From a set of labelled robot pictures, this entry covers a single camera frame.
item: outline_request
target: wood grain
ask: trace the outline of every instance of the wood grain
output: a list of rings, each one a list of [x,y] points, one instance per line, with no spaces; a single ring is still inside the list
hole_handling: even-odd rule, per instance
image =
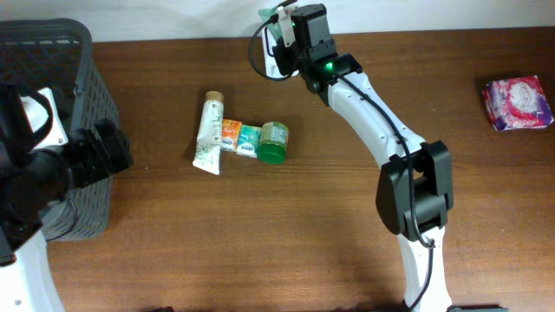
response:
[[[555,29],[336,40],[407,125],[452,152],[455,207],[444,257],[454,303],[552,310],[555,127],[496,133],[477,90],[494,78],[539,75],[553,103]],[[401,254],[375,209],[379,171],[369,151],[300,78],[258,77],[247,44],[94,46],[135,164],[115,179],[104,235],[49,245],[68,311],[332,310],[401,301]],[[225,153],[221,176],[194,168],[211,89],[225,95],[226,118],[289,126],[287,161],[268,166]]]

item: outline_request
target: mesh basket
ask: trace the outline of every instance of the mesh basket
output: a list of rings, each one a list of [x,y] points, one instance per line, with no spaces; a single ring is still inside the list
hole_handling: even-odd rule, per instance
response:
[[[58,109],[65,114],[59,113],[66,133],[82,127],[95,132],[92,126],[102,118],[119,126],[117,107],[92,60],[91,35],[77,21],[0,23],[0,82],[61,89],[65,101]],[[101,234],[108,225],[111,189],[109,178],[71,192],[77,223],[59,239],[80,240]],[[53,204],[42,212],[44,236],[58,237],[69,231],[74,221],[72,205]]]

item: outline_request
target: white tube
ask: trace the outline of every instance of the white tube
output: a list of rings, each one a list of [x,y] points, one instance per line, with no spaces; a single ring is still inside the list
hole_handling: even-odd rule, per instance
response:
[[[213,174],[219,174],[219,153],[224,119],[224,96],[220,92],[208,91],[200,118],[197,150],[193,166]]]

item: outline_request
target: black cable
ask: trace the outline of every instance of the black cable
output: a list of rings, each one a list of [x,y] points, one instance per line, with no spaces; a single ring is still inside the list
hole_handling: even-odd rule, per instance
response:
[[[430,239],[428,242],[426,242],[424,240],[424,237],[422,237],[422,235],[420,233],[420,230],[418,229],[418,223],[416,222],[415,177],[414,177],[414,173],[413,173],[413,161],[410,157],[410,151],[408,150],[408,146],[407,146],[407,142],[405,141],[405,138],[403,136],[401,136],[401,133],[399,132],[399,129],[397,129],[397,127],[395,126],[395,123],[391,120],[389,115],[383,110],[383,108],[381,106],[379,106],[375,101],[370,99],[370,97],[367,94],[365,94],[363,91],[361,91],[361,89],[357,88],[351,81],[349,81],[344,76],[340,75],[340,76],[335,76],[335,77],[338,78],[338,79],[341,79],[343,82],[345,82],[347,85],[349,85],[349,87],[351,87],[353,90],[355,90],[355,92],[357,92],[362,97],[362,99],[367,101],[370,105],[372,105],[372,107],[374,107],[375,109],[377,109],[378,112],[380,112],[380,114],[388,122],[389,126],[391,127],[391,129],[393,130],[393,132],[395,133],[397,138],[399,139],[399,142],[401,143],[402,148],[405,151],[405,154],[407,155],[408,195],[410,197],[410,214],[411,214],[411,218],[412,218],[412,223],[415,227],[416,236],[418,237],[418,240],[420,241],[420,244],[422,244],[422,246],[424,246],[424,248],[429,249],[428,273],[426,274],[426,282],[424,282],[424,288],[422,289],[421,293],[418,295],[418,297],[416,297],[415,302],[413,302],[413,304],[408,309],[408,311],[412,311],[418,305],[418,303],[420,303],[420,300],[422,299],[422,297],[426,293],[426,290],[428,290],[430,280],[432,279],[432,270],[434,268],[435,241],[433,239]]]
[[[290,73],[287,76],[282,77],[282,78],[270,77],[270,76],[266,75],[265,73],[261,72],[260,69],[257,68],[256,64],[254,63],[254,56],[252,55],[252,50],[254,49],[254,42],[257,40],[257,37],[258,37],[258,34],[260,33],[260,31],[262,31],[262,29],[264,27],[270,25],[271,23],[275,23],[277,21],[278,21],[278,15],[277,14],[273,15],[272,17],[270,17],[269,20],[267,20],[262,25],[260,25],[260,27],[258,27],[257,31],[254,32],[254,35],[252,35],[252,37],[251,37],[251,44],[249,44],[249,61],[251,62],[251,66],[254,69],[254,71],[256,71],[257,74],[261,75],[265,79],[271,80],[271,81],[286,81],[289,78],[291,78],[293,73]]]
[[[408,311],[412,311],[416,308],[416,306],[418,305],[418,303],[420,303],[420,300],[426,293],[426,290],[428,290],[428,286],[430,285],[430,281],[432,279],[433,268],[434,268],[434,248],[430,248],[428,252],[428,273],[426,274],[426,282],[424,282],[424,288],[422,289],[420,294],[416,297],[416,300],[413,302],[413,304],[411,304],[410,307],[408,307]]]
[[[69,195],[66,196],[66,201],[68,202],[66,204],[66,207],[68,205],[71,205],[71,208],[73,209],[73,213],[74,213],[73,214],[73,224],[71,226],[69,226],[69,229],[67,229],[65,232],[63,232],[62,234],[60,234],[56,237],[47,239],[46,242],[51,242],[53,240],[56,240],[58,238],[62,238],[64,236],[68,235],[75,228],[75,226],[77,225],[77,221],[79,219],[79,215],[77,214],[77,207],[75,207],[75,203],[73,202],[73,199],[71,199],[71,197]]]

